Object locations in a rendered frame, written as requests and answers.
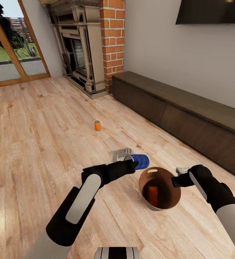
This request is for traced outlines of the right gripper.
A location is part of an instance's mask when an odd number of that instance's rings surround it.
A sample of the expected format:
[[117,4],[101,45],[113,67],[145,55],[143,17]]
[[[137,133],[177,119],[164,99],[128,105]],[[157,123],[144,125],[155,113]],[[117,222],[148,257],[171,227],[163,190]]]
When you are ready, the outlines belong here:
[[189,187],[189,186],[194,186],[187,184],[184,180],[184,174],[177,176],[177,177],[171,177],[172,183],[174,187]]

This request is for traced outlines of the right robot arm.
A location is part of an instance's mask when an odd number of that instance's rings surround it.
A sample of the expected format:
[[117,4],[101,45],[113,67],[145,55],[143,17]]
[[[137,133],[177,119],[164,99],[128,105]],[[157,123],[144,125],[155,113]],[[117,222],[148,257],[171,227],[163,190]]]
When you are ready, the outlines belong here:
[[235,197],[225,183],[220,183],[204,165],[177,167],[177,177],[171,177],[174,187],[196,186],[235,245]]

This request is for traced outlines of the trash can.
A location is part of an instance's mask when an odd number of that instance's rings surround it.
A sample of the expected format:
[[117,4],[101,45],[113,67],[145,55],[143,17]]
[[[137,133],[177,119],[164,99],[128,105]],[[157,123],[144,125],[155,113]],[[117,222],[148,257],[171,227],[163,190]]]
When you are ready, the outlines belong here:
[[[156,172],[147,173],[149,170],[157,169]],[[174,187],[171,177],[174,175],[165,168],[150,167],[142,172],[139,178],[139,189],[146,206],[152,211],[169,210],[174,208],[181,199],[181,187]],[[147,202],[147,186],[153,183],[158,189],[157,206],[154,207]]]

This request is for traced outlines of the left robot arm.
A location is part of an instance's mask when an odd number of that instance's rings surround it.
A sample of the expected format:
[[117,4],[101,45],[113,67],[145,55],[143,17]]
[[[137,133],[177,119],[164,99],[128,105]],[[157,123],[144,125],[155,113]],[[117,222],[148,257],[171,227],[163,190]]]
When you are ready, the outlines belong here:
[[76,237],[95,202],[95,195],[104,185],[122,176],[133,174],[139,161],[123,160],[134,154],[130,148],[113,152],[112,164],[83,169],[82,186],[74,186],[46,228],[23,259],[66,259]]

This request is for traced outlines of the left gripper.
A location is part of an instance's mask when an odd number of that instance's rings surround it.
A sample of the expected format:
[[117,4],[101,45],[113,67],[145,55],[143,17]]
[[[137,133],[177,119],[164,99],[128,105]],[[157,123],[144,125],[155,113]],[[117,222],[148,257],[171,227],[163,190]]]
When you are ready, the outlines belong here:
[[139,164],[139,161],[133,162],[132,159],[113,162],[113,165],[116,169],[117,175],[116,179],[119,179],[122,176],[133,174],[135,172],[135,167]]

